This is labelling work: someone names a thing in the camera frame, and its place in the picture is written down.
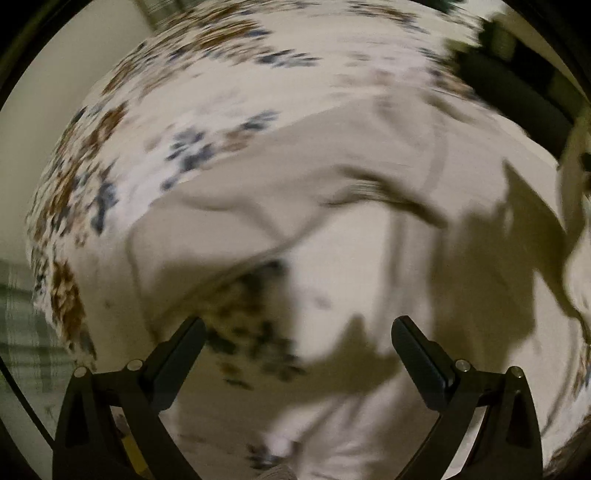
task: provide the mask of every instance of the black cable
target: black cable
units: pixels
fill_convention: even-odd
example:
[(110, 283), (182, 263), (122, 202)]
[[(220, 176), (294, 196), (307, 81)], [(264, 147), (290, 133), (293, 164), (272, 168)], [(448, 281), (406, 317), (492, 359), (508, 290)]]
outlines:
[(45, 428), (45, 425), (43, 425), (43, 422), (41, 422), (41, 420), (39, 419), (39, 417), (35, 413), (35, 410), (33, 410), (33, 408), (31, 407), (31, 404), (27, 401), (27, 398), (22, 393), (16, 380), (14, 380), (14, 377), (12, 376), (12, 374), (10, 373), (10, 370), (8, 369), (6, 364), (4, 363), (4, 360), (2, 359), (1, 355), (0, 355), (0, 372), (2, 372), (2, 375), (4, 375), (4, 378), (8, 382), (8, 385), (10, 385), (12, 392), (16, 395), (18, 401), (21, 403), (22, 407), (25, 409), (25, 411), (29, 415), (29, 418), (35, 424), (35, 427), (37, 427), (37, 430), (39, 430), (39, 433), (41, 433), (42, 437), (45, 439), (45, 441), (49, 445), (49, 448), (53, 450), (54, 440), (53, 440), (52, 436), (49, 435), (49, 432)]

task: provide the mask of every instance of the wall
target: wall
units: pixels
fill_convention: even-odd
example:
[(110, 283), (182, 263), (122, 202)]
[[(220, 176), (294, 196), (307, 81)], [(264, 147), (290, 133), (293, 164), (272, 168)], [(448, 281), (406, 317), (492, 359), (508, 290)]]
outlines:
[(132, 0), (94, 0), (43, 48), (0, 111), (0, 259), (25, 263), (24, 216), (90, 87), (150, 28)]

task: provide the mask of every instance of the metal screw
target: metal screw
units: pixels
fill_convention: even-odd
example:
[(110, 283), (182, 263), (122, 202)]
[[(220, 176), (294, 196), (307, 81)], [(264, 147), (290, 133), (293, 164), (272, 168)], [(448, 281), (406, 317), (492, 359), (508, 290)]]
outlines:
[(471, 365), (470, 362), (468, 360), (456, 360), (456, 368), (460, 371), (460, 372), (467, 372), (468, 370), (471, 369)]
[(139, 358), (136, 358), (135, 360), (131, 360), (127, 364), (127, 370), (131, 370), (132, 372), (137, 372), (140, 368), (142, 368), (143, 364), (144, 363)]
[(78, 367), (74, 370), (74, 376), (76, 378), (82, 378), (86, 375), (86, 367)]
[(519, 367), (511, 367), (510, 372), (515, 375), (517, 378), (521, 378), (523, 377), (525, 374), (523, 373), (523, 370)]

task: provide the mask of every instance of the bed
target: bed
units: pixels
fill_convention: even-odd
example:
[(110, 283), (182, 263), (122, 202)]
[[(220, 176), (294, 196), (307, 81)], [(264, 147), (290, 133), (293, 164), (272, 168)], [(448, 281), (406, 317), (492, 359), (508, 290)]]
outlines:
[(35, 303), (98, 371), (204, 319), (162, 415), (204, 478), (395, 477), (435, 420), (391, 348), (401, 314), (524, 369), (548, 475), (585, 432), (588, 112), (558, 174), (453, 74), (449, 40), (478, 29), (405, 0), (205, 2), (66, 128), (27, 217)]

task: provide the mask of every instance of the black mount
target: black mount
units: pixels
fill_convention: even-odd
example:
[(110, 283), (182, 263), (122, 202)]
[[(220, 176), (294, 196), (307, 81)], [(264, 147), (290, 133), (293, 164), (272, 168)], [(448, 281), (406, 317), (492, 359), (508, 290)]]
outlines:
[[(145, 362), (93, 375), (75, 370), (61, 408), (53, 456), (54, 480), (139, 480), (122, 446), (111, 406), (122, 407), (156, 480), (200, 480), (160, 422), (206, 340), (204, 323), (187, 319)], [(542, 450), (525, 374), (480, 372), (453, 362), (409, 317), (392, 325), (392, 344), (428, 408), (440, 413), (397, 480), (440, 480), (477, 407), (487, 406), (472, 451), (456, 480), (540, 480)]]
[(440, 480), (477, 407), (487, 406), (478, 436), (455, 480), (540, 480), (542, 445), (523, 370), (480, 372), (453, 362), (407, 316), (392, 325), (392, 344), (437, 422), (397, 480)]

